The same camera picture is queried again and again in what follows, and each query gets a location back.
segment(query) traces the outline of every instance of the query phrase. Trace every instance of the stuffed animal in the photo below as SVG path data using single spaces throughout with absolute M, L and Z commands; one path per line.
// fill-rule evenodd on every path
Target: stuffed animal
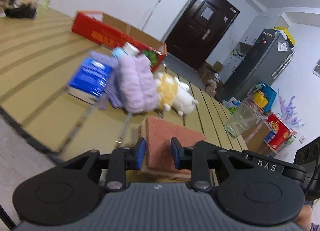
M 173 107 L 179 116 L 183 116 L 191 113 L 199 103 L 188 93 L 189 85 L 180 82 L 178 78 L 165 73 L 156 73 L 155 82 L 160 109 L 170 111 Z
M 178 83 L 166 73 L 156 73 L 158 108 L 170 111 L 173 100 L 178 93 Z

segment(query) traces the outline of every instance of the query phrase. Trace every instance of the red snack box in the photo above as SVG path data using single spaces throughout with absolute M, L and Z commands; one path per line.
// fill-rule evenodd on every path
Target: red snack box
M 269 115 L 267 122 L 276 133 L 276 136 L 269 142 L 269 145 L 276 150 L 290 137 L 291 132 L 274 113 Z
M 101 11 L 79 11 L 72 31 L 110 49 L 122 47 L 126 42 L 129 42 L 140 52 L 146 51 L 145 54 L 152 64 L 152 72 L 157 69 L 162 59 L 167 55 L 165 43 Z

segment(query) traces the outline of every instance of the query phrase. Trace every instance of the refrigerator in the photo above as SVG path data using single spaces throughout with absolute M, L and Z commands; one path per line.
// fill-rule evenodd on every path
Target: refrigerator
M 278 30 L 264 29 L 244 60 L 235 69 L 225 84 L 218 89 L 219 102 L 235 97 L 243 100 L 252 86 L 264 82 L 271 85 L 281 73 L 292 50 L 278 50 L 278 42 L 285 39 Z

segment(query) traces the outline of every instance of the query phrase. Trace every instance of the person's hand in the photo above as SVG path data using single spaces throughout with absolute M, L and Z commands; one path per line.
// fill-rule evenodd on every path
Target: person's hand
M 297 218 L 297 224 L 303 228 L 304 231 L 311 229 L 311 214 L 312 208 L 310 205 L 304 205 Z

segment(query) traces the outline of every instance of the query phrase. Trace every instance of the green bottle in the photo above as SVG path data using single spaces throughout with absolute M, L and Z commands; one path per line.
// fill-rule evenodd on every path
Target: green bottle
M 46 13 L 48 12 L 48 9 L 49 9 L 49 6 L 51 4 L 51 0 L 43 0 L 43 3 L 41 5 L 41 8 L 40 8 L 40 13 Z

